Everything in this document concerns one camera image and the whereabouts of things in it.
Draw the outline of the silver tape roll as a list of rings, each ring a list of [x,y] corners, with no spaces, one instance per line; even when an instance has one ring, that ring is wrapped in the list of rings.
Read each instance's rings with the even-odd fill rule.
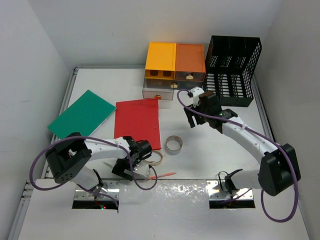
[[[183,141],[179,136],[171,135],[165,140],[165,148],[171,155],[177,155],[183,148]]]

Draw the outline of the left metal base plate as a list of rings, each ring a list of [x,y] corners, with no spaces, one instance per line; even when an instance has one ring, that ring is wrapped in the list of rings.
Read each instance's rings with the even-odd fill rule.
[[[73,199],[75,201],[93,201],[95,198],[97,198],[99,201],[111,201],[111,198],[105,196],[108,195],[113,199],[118,200],[120,195],[120,182],[117,180],[114,181],[106,179],[104,179],[102,182],[103,187],[100,189],[100,193],[102,193],[103,195],[94,195],[83,190],[81,187],[76,186]]]

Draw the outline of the orange drawer box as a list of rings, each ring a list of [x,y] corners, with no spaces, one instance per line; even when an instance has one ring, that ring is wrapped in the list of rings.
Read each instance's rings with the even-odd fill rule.
[[[175,79],[202,82],[206,73],[203,44],[178,43],[176,45]]]

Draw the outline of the orange highlighter pen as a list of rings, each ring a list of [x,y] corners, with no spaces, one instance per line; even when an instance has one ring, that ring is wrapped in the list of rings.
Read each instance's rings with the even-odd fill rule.
[[[158,179],[158,178],[165,178],[165,177],[170,177],[170,176],[174,176],[176,175],[177,173],[176,172],[168,172],[168,173],[164,173],[164,174],[159,174],[157,176],[149,176],[146,178],[146,180],[155,180],[155,179]]]

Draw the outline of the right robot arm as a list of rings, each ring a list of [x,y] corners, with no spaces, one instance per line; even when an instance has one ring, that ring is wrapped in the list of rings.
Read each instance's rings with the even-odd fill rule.
[[[295,149],[279,145],[247,127],[237,113],[222,109],[219,97],[212,91],[195,87],[187,91],[193,103],[184,108],[190,127],[208,123],[221,134],[233,139],[259,163],[258,171],[237,169],[224,177],[220,188],[233,194],[240,188],[262,189],[276,196],[301,179]]]

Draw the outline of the black mesh file organizer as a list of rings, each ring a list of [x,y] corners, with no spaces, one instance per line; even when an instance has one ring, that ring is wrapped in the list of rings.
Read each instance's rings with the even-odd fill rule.
[[[259,37],[213,35],[208,46],[203,83],[222,106],[249,107],[252,77],[262,52]]]

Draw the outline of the yellow drawer box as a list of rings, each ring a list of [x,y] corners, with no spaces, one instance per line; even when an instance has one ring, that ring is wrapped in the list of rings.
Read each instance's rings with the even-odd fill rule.
[[[172,42],[150,42],[144,70],[142,96],[145,99],[173,100],[176,48]]]

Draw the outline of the grey bottom drawer box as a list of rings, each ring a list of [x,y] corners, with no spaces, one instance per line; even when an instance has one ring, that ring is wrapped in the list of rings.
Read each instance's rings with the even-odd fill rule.
[[[148,88],[157,88],[157,89],[187,89],[191,90],[195,87],[202,87],[203,81],[197,80],[167,80],[167,79],[152,79],[146,78],[146,85]]]

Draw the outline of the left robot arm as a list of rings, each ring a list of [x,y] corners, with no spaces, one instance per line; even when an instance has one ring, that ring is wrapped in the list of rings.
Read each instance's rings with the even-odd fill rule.
[[[103,182],[97,170],[86,167],[89,161],[116,159],[111,173],[132,181],[138,175],[135,167],[151,155],[152,147],[147,140],[135,141],[131,136],[107,140],[85,138],[78,132],[59,140],[45,152],[57,184],[74,182],[90,191],[102,187]]]

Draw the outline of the beige masking tape roll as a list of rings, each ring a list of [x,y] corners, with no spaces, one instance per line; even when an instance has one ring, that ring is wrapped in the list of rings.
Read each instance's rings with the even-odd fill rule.
[[[152,167],[160,165],[164,160],[164,154],[161,151],[153,150],[151,157],[145,159],[144,162]]]

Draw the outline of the white foam front board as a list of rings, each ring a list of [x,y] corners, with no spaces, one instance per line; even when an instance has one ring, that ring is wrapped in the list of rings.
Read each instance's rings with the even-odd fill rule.
[[[160,180],[149,191],[122,183],[119,209],[74,209],[75,184],[34,190],[19,235],[21,240],[306,240],[297,211],[285,223],[268,219],[260,193],[255,208],[211,209],[207,183]]]

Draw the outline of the metal base plate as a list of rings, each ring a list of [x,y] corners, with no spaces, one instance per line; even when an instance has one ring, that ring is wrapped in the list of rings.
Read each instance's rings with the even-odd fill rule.
[[[114,181],[106,179],[104,179],[102,182],[103,187],[100,189],[100,193],[102,193],[103,195],[94,195],[83,190],[81,187],[76,186],[73,199],[75,201],[93,201],[95,198],[97,198],[99,201],[111,201],[111,198],[105,196],[108,195],[113,199],[118,200],[120,195],[120,182],[117,180]]]
[[[210,201],[227,201],[227,200],[238,200],[238,201],[245,201],[245,200],[253,200],[254,195],[253,191],[250,188],[241,188],[240,190],[236,190],[233,193],[224,192],[221,189],[220,183],[224,186],[224,180],[221,182],[217,179],[215,180],[208,180],[207,181],[207,193],[208,199]]]

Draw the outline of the green notebook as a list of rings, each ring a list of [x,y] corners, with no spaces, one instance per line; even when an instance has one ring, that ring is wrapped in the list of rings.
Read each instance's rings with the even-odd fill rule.
[[[116,106],[87,90],[47,128],[60,139],[72,133],[90,136],[115,111]]]

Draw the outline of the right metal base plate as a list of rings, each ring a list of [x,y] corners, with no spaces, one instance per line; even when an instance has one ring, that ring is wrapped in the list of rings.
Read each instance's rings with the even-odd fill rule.
[[[253,200],[254,195],[253,191],[250,188],[241,188],[240,190],[236,190],[233,193],[224,192],[221,189],[220,183],[224,186],[224,180],[221,182],[217,179],[215,180],[208,180],[207,181],[207,193],[208,199],[210,201],[227,201],[227,200],[238,200],[238,201],[245,201],[245,200]]]

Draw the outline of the red folder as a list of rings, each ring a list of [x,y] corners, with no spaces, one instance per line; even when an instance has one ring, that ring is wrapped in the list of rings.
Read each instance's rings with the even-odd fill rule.
[[[116,103],[114,138],[131,136],[135,141],[149,141],[153,150],[162,148],[159,105],[156,99],[139,99]]]

